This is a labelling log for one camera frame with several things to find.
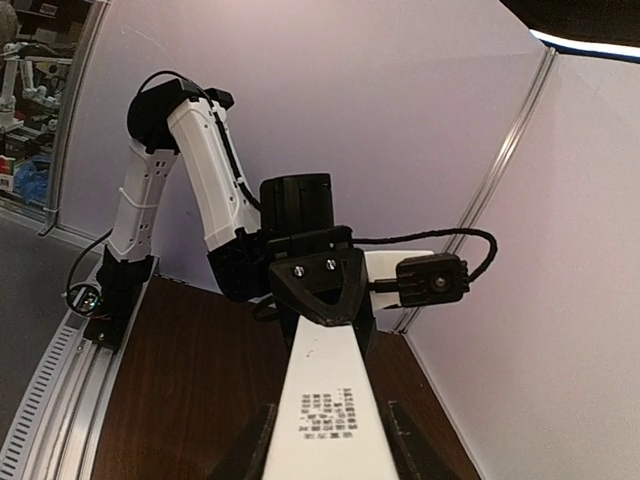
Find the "metal corner post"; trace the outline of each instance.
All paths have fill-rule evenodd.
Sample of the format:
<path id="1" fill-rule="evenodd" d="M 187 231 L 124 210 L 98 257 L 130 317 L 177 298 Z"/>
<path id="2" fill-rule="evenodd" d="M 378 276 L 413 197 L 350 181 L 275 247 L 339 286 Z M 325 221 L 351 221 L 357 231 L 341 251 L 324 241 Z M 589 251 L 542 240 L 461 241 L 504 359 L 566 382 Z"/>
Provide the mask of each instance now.
<path id="1" fill-rule="evenodd" d="M 51 171 L 49 172 L 49 190 L 47 192 L 47 202 L 44 207 L 45 223 L 42 230 L 38 233 L 40 236 L 47 235 L 58 222 L 64 164 L 67 159 L 78 97 L 82 89 L 82 82 L 91 57 L 91 52 L 93 51 L 93 46 L 109 5 L 110 0 L 96 0 L 91 6 L 84 24 L 84 31 L 78 45 L 78 50 L 73 58 L 67 88 L 65 88 L 62 97 L 60 122 L 53 145 L 54 161 Z"/>
<path id="2" fill-rule="evenodd" d="M 458 227 L 472 228 L 474 227 L 482 213 L 487 208 L 491 197 L 498 188 L 498 184 L 504 177 L 507 167 L 511 163 L 513 154 L 515 153 L 527 127 L 533 118 L 536 107 L 542 97 L 542 92 L 549 79 L 553 65 L 557 57 L 557 52 L 553 48 L 547 48 L 540 60 L 538 69 L 534 75 L 527 96 L 516 116 L 511 129 L 507 133 L 502 146 L 496 156 L 491 168 L 482 179 L 475 195 L 465 210 L 462 218 L 458 222 Z M 461 251 L 466 237 L 464 235 L 456 235 L 446 243 L 444 252 L 455 253 Z M 422 308 L 413 308 L 403 310 L 398 322 L 393 328 L 393 333 L 406 334 L 416 321 Z"/>

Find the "gray surface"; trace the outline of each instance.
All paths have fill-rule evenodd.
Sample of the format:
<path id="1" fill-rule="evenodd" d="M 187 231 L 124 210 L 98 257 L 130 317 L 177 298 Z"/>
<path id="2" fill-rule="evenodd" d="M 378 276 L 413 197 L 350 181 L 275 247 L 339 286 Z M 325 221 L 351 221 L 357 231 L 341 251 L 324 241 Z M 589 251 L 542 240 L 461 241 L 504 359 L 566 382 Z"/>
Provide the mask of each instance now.
<path id="1" fill-rule="evenodd" d="M 78 247 L 0 217 L 0 444 L 66 308 L 60 296 Z M 97 257 L 78 269 L 86 278 Z"/>

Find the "white wall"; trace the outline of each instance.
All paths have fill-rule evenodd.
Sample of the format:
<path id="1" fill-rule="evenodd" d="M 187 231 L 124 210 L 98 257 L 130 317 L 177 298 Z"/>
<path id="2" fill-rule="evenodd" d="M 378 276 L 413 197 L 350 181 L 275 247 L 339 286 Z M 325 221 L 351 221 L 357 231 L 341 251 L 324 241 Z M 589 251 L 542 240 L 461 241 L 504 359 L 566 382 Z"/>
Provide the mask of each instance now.
<path id="1" fill-rule="evenodd" d="M 61 223 L 98 235 L 127 164 L 126 110 L 171 68 L 234 93 L 232 135 L 254 190 L 332 173 L 360 235 L 455 224 L 498 151 L 542 46 L 497 0 L 114 0 L 78 105 Z M 161 272 L 213 288 L 178 162 L 155 238 Z"/>
<path id="2" fill-rule="evenodd" d="M 487 479 L 640 478 L 639 85 L 561 57 L 480 221 L 496 264 L 410 332 Z"/>

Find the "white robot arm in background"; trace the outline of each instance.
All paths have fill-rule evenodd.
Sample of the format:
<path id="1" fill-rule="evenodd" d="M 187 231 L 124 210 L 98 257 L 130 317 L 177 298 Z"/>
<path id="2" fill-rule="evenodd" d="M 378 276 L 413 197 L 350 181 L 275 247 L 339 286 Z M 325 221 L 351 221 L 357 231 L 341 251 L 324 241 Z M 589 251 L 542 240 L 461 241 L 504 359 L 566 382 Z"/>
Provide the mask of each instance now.
<path id="1" fill-rule="evenodd" d="M 390 405 L 385 431 L 378 412 L 363 363 L 376 331 L 374 312 L 460 300 L 495 257 L 495 239 L 472 229 L 354 239 L 349 227 L 334 224 L 328 174 L 267 180 L 258 201 L 227 128 L 232 96 L 177 76 L 146 91 L 143 85 L 131 103 L 127 123 L 134 158 L 97 274 L 101 291 L 67 286 L 69 306 L 91 319 L 85 338 L 120 347 L 152 272 L 157 208 L 181 153 L 218 286 L 237 302 L 265 297 L 258 313 L 275 303 L 277 315 L 256 317 L 280 322 L 290 352 L 279 406 L 256 417 L 210 478 L 432 478 L 406 473 L 415 470 L 410 465 L 416 455 L 433 453 L 415 425 Z M 365 253 L 355 246 L 452 234 L 481 236 L 491 245 L 471 275 L 466 262 L 452 254 Z M 438 462 L 436 456 L 424 472 L 456 478 Z"/>

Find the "black cylinder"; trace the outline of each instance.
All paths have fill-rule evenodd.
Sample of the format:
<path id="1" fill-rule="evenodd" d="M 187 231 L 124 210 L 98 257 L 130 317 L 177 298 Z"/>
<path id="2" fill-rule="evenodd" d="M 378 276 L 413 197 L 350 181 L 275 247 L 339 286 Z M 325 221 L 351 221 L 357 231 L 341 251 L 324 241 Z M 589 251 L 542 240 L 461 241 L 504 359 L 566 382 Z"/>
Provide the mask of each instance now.
<path id="1" fill-rule="evenodd" d="M 266 180 L 260 186 L 262 229 L 276 236 L 334 226 L 331 176 L 291 175 Z"/>

